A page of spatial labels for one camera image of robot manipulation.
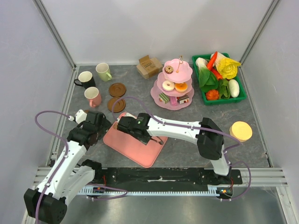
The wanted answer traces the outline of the green layered cake slice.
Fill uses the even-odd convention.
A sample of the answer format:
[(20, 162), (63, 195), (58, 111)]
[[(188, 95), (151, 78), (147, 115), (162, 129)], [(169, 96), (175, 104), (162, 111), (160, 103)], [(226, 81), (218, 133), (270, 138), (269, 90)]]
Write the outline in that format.
[(170, 98), (162, 92), (159, 94), (159, 101), (167, 104), (170, 101)]

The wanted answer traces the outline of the small orange glazed donut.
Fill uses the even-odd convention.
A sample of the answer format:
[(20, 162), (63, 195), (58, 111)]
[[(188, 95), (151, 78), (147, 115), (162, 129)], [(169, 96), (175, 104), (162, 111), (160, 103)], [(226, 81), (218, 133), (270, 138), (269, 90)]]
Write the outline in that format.
[(188, 85), (187, 83), (175, 83), (175, 90), (177, 92), (183, 93), (186, 92), (186, 90), (188, 89)]

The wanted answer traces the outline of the small chocolate nut donut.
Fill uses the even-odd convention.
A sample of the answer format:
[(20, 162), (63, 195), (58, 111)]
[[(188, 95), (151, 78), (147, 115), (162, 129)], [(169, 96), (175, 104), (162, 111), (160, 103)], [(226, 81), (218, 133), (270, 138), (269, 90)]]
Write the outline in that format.
[(167, 74), (171, 74), (174, 71), (174, 68), (170, 65), (167, 65), (167, 66), (165, 66), (164, 71)]

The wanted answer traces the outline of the metal serving tongs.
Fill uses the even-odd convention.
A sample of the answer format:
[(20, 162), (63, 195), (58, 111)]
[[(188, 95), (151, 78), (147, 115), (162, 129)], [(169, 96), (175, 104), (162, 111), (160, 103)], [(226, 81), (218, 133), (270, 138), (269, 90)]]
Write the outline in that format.
[(164, 141), (157, 136), (157, 139), (154, 139), (153, 137), (151, 138), (152, 141), (158, 143), (159, 145), (163, 145), (164, 144)]

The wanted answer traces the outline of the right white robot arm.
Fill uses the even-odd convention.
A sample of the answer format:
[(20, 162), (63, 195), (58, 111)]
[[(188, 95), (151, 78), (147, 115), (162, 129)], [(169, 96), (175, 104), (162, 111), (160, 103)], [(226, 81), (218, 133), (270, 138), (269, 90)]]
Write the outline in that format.
[(117, 119), (117, 130), (129, 134), (145, 145), (155, 137), (159, 139), (159, 144), (163, 142), (161, 137), (190, 142), (197, 146), (201, 157), (210, 160), (214, 178), (218, 183), (226, 183), (231, 178), (224, 156), (224, 133), (209, 118), (183, 122), (152, 117), (147, 113), (140, 113), (136, 118), (124, 115)]

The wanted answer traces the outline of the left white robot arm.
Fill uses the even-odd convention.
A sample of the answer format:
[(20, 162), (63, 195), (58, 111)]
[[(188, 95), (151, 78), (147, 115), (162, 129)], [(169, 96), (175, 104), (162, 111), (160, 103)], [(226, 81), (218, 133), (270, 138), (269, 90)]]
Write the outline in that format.
[(92, 160), (85, 160), (75, 174), (72, 172), (89, 147), (102, 139), (111, 126), (102, 112), (88, 111), (67, 139), (61, 139), (64, 149), (50, 172), (36, 189), (27, 189), (24, 194), (28, 215), (37, 224), (61, 223), (68, 204), (77, 193), (89, 182), (102, 180), (102, 165)]

